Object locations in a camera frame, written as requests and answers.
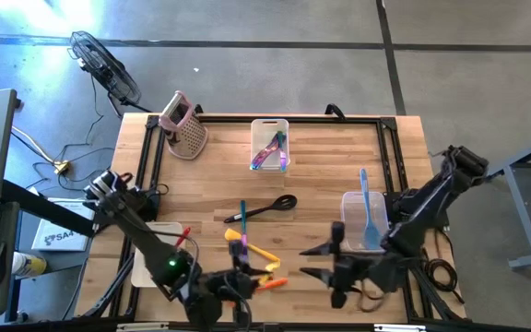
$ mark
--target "electric fan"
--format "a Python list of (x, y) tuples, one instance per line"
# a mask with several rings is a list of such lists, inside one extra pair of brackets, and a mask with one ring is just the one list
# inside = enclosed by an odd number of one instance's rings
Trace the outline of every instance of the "electric fan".
[(126, 72), (124, 64), (108, 52), (98, 40), (85, 31), (76, 31), (71, 34), (69, 41), (74, 55), (72, 57), (77, 59), (81, 69), (90, 73), (108, 90), (108, 100), (119, 118), (122, 119), (122, 114), (118, 112), (112, 98), (122, 105), (133, 106), (151, 113), (150, 110), (138, 105), (140, 90)]

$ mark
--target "desk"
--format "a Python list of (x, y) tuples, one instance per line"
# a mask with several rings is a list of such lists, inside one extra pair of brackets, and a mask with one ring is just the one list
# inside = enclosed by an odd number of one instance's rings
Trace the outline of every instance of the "desk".
[[(217, 115), (202, 115), (203, 118), (210, 116)], [(113, 170), (136, 172), (147, 117), (146, 114), (125, 115), (112, 161)], [(432, 172), (420, 118), (400, 116), (396, 117), (396, 123), (408, 184), (421, 187), (432, 177)], [(249, 209), (271, 204), (284, 194), (293, 194), (299, 199), (294, 210), (267, 211), (248, 222), (249, 242), (280, 257), (282, 267), (276, 275), (289, 278), (289, 284), (283, 288), (257, 294), (249, 301), (255, 322), (407, 321), (401, 291), (390, 294), (383, 307), (372, 314), (355, 308), (356, 294), (350, 294), (345, 307), (337, 310), (331, 308), (330, 291), (323, 283), (299, 271), (299, 267), (330, 267), (330, 258), (299, 256), (299, 252), (329, 237), (330, 221), (341, 220), (342, 195), (360, 190), (360, 167), (368, 171), (371, 191), (385, 191), (378, 136), (373, 126), (291, 123), (288, 171), (264, 174), (249, 170), (249, 123), (205, 125), (209, 131), (208, 143), (196, 160), (178, 160), (167, 151), (163, 154), (159, 183), (168, 185), (170, 191), (161, 199), (158, 216), (158, 221), (178, 221), (184, 227), (192, 227), (191, 236), (200, 243), (200, 264), (205, 271), (230, 267), (223, 235), (228, 227), (238, 231), (240, 225), (222, 221), (238, 212), (241, 199), (247, 201)], [(394, 161), (394, 154), (389, 155), (389, 160)], [(93, 240), (76, 314), (85, 313), (112, 281), (123, 237), (117, 227), (111, 226)], [(446, 241), (442, 238), (439, 241), (442, 257), (453, 264)], [(188, 243), (186, 249), (192, 250), (192, 245)], [(432, 233), (428, 234), (426, 249), (430, 256), (436, 256)], [(258, 258), (252, 258), (252, 264), (263, 266)], [(414, 279), (412, 289), (416, 309), (421, 312)], [(126, 306), (127, 295), (126, 290), (122, 307)], [(442, 296), (457, 314), (465, 316), (464, 307), (453, 294)], [(231, 318), (231, 309), (225, 305), (220, 321), (229, 322)], [(167, 302), (156, 289), (141, 289), (136, 321), (159, 320), (186, 321), (186, 318), (178, 302)]]

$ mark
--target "clear plastic container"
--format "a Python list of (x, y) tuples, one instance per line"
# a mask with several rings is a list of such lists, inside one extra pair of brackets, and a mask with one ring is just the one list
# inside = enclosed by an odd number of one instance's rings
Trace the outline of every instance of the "clear plastic container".
[[(378, 192), (370, 192), (370, 212), (372, 222), (381, 236), (388, 231), (388, 218), (384, 196)], [(347, 192), (341, 199), (341, 221), (346, 225), (344, 244), (346, 249), (357, 252), (379, 253), (381, 250), (366, 249), (364, 229), (366, 228), (366, 208), (362, 192)]]
[[(286, 169), (290, 165), (290, 145), (289, 145), (289, 124), (285, 119), (255, 119), (251, 122), (251, 156), (249, 165), (251, 168), (251, 161), (255, 155), (267, 147), (271, 143), (274, 135), (281, 131), (286, 135), (284, 142), (284, 152), (286, 152)], [(274, 151), (262, 163), (262, 166), (254, 171), (277, 171), (280, 172), (280, 153)]]

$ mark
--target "concrete floor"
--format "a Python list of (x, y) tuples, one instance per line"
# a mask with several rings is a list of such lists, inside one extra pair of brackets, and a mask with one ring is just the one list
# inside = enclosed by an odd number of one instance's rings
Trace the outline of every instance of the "concrete floor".
[[(531, 1), (385, 0), (395, 43), (531, 45)], [(41, 1), (0, 0), (0, 34), (103, 39), (260, 42), (382, 42), (373, 0)], [(81, 142), (96, 119), (89, 76), (64, 46), (0, 45), (0, 89), (25, 102), (14, 124), (54, 154)], [(175, 89), (207, 112), (320, 113), (328, 102), (350, 114), (395, 114), (384, 50), (111, 48), (138, 83), (141, 104), (160, 110)], [(492, 161), (531, 142), (531, 52), (395, 52), (407, 114), (420, 115), (428, 148), (465, 145)], [(92, 147), (112, 147), (119, 129), (98, 86)], [(111, 152), (77, 164), (73, 178), (105, 168)], [(12, 139), (6, 177), (39, 179), (38, 157)], [(439, 160), (433, 161), (437, 171)], [(51, 196), (75, 196), (54, 188)], [(529, 252), (502, 180), (461, 196), (449, 210), (456, 268), (468, 315), (481, 323), (531, 327), (531, 267), (507, 259)], [(76, 269), (24, 282), (20, 308), (59, 319)], [(54, 296), (42, 298), (42, 290)]]

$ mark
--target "cheese grater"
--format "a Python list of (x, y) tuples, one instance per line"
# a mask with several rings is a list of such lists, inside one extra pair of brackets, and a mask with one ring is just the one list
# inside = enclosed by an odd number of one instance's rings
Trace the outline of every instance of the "cheese grater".
[(172, 155), (192, 160), (200, 154), (208, 140), (206, 129), (195, 114), (193, 104), (181, 91), (175, 95), (159, 116)]

